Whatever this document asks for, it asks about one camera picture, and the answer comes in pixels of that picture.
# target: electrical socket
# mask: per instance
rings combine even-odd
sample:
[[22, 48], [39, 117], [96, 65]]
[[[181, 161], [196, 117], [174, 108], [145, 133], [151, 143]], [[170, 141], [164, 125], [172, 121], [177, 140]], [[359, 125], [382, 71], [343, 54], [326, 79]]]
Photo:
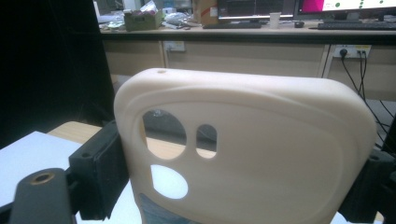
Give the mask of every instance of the electrical socket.
[[163, 41], [163, 47], [170, 51], [186, 51], [184, 41]]
[[334, 58], [341, 58], [340, 50], [346, 49], [347, 54], [346, 58], [364, 58], [362, 54], [364, 51], [366, 52], [366, 57], [369, 57], [371, 45], [336, 45], [334, 54], [332, 55]]

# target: computer mouse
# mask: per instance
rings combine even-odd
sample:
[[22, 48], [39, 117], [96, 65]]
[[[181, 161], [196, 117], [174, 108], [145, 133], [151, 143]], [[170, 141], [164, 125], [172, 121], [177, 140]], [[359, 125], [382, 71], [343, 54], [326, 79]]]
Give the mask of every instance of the computer mouse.
[[303, 28], [304, 24], [305, 23], [303, 21], [295, 21], [294, 22], [294, 28]]

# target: keyboard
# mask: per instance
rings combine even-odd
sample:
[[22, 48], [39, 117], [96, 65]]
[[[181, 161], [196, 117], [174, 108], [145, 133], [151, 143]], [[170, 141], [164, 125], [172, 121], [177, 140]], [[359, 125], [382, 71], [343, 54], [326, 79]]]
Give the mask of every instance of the keyboard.
[[396, 31], [396, 23], [390, 22], [331, 22], [319, 23], [318, 30], [374, 30], [374, 31]]
[[260, 29], [262, 24], [259, 22], [239, 22], [239, 23], [219, 23], [203, 26], [204, 29]]

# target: computer screen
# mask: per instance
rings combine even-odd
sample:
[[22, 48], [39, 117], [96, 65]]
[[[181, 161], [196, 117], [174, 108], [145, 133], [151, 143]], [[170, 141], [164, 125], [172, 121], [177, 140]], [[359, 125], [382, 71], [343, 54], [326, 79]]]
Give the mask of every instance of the computer screen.
[[281, 12], [281, 18], [292, 18], [294, 0], [218, 0], [220, 21], [260, 20], [271, 12]]
[[300, 0], [299, 13], [396, 9], [396, 0]]

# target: oval hole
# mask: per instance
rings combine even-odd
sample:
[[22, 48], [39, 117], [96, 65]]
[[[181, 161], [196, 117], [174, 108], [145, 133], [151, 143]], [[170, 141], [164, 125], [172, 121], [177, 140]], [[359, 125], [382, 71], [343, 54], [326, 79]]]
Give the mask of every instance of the oval hole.
[[151, 175], [155, 190], [167, 198], [181, 199], [189, 191], [186, 179], [169, 167], [151, 165]]
[[218, 148], [218, 132], [216, 129], [209, 124], [201, 125], [196, 136], [198, 154], [207, 159], [213, 158]]

